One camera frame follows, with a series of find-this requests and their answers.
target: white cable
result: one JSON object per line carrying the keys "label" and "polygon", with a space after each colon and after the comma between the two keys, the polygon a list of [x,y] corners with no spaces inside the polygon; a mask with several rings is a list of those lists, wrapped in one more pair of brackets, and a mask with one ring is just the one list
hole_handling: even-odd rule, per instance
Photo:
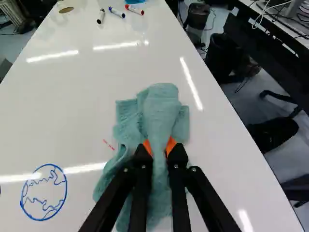
{"label": "white cable", "polygon": [[290,0],[290,1],[287,1],[287,2],[284,2],[284,3],[280,3],[280,4],[278,4],[278,5],[271,6],[271,7],[268,7],[267,9],[265,9],[266,6],[268,5],[268,3],[269,3],[270,1],[271,1],[271,0],[269,0],[269,1],[265,4],[265,7],[264,7],[264,9],[262,10],[261,14],[255,19],[254,24],[252,25],[252,29],[256,29],[256,28],[257,28],[257,27],[255,26],[255,24],[256,24],[257,20],[259,19],[259,17],[261,17],[261,20],[260,20],[260,22],[259,22],[259,25],[262,23],[263,17],[264,17],[264,15],[265,15],[265,14],[264,14],[265,11],[268,11],[269,9],[272,9],[272,8],[274,8],[274,7],[277,7],[277,6],[282,6],[282,5],[288,4],[288,3],[290,3],[290,2],[292,2],[292,1],[294,1],[294,0]]}
{"label": "white cable", "polygon": [[271,0],[268,0],[268,2],[266,2],[265,6],[264,6],[264,8],[263,8],[263,10],[262,10],[262,13],[255,19],[254,24],[252,25],[252,29],[256,29],[256,28],[257,28],[257,27],[255,26],[255,24],[256,24],[256,21],[258,20],[258,18],[259,18],[260,16],[262,16],[262,17],[261,17],[261,20],[260,20],[260,22],[259,22],[259,25],[262,23],[264,12],[266,11],[266,7],[267,7],[267,5],[270,3],[270,1],[271,1]]}

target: white marker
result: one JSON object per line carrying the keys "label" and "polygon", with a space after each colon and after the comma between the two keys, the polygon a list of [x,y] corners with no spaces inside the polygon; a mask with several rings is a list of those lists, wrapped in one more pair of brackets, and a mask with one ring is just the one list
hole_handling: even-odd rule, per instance
{"label": "white marker", "polygon": [[113,7],[111,7],[111,6],[108,7],[108,10],[109,10],[110,12],[112,12],[113,14],[115,14],[115,15],[121,17],[121,18],[125,18],[125,16],[126,16],[125,13],[123,13],[123,12],[121,12],[121,11],[119,11],[119,10],[116,10],[115,8],[113,8]]}
{"label": "white marker", "polygon": [[126,4],[126,5],[125,5],[125,8],[126,8],[127,10],[132,11],[132,12],[134,12],[134,13],[137,13],[137,14],[139,14],[139,15],[144,15],[144,11],[143,11],[143,10],[138,9],[138,8],[135,8],[135,7],[133,7],[133,6],[130,5],[130,4]]}
{"label": "white marker", "polygon": [[100,10],[100,15],[98,17],[99,19],[97,20],[97,23],[101,24],[103,22],[104,16],[105,16],[105,10],[102,8]]}

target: blue marker drawing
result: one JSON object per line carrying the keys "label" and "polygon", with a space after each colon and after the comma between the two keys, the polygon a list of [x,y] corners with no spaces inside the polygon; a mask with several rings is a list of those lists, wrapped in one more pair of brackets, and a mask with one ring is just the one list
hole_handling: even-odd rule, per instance
{"label": "blue marker drawing", "polygon": [[21,192],[20,206],[35,221],[45,221],[55,216],[67,197],[67,178],[61,168],[45,164],[33,173],[40,179],[27,180]]}

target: teal towel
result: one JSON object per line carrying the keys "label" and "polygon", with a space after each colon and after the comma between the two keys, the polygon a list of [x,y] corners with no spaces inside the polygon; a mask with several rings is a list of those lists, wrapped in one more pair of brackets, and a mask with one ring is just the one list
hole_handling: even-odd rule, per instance
{"label": "teal towel", "polygon": [[[103,170],[93,199],[99,200],[107,185],[124,162],[134,154],[138,144],[148,139],[153,153],[152,192],[148,200],[147,229],[151,230],[161,218],[171,214],[171,191],[165,148],[172,136],[178,143],[189,137],[189,107],[178,100],[178,89],[173,84],[155,84],[137,94],[136,99],[116,102],[117,123],[113,134],[119,141],[118,152]],[[128,196],[116,228],[126,232],[132,196]]]}

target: whiteboard table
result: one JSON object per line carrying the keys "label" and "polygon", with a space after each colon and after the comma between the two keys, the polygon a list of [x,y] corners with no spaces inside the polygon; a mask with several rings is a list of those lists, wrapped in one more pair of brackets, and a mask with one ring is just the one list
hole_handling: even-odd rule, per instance
{"label": "whiteboard table", "polygon": [[[1,231],[78,231],[95,205],[92,191],[102,169],[116,152],[104,142],[116,147],[115,100],[159,82],[174,83],[182,104],[190,106],[186,151],[242,231],[302,231],[263,155],[163,0],[142,5],[144,17],[107,12],[101,26],[99,9],[124,9],[122,1],[68,5],[75,9],[67,14],[52,9],[0,85]],[[66,179],[56,167],[46,175],[45,164],[57,165]],[[20,205],[31,179],[40,182],[36,194],[44,199],[30,200],[41,200],[44,210],[51,209],[47,199],[57,203],[59,190],[67,191],[49,220],[31,219],[35,211],[27,215]],[[192,230],[206,231],[191,196],[188,202]],[[170,218],[156,228],[171,230]]]}

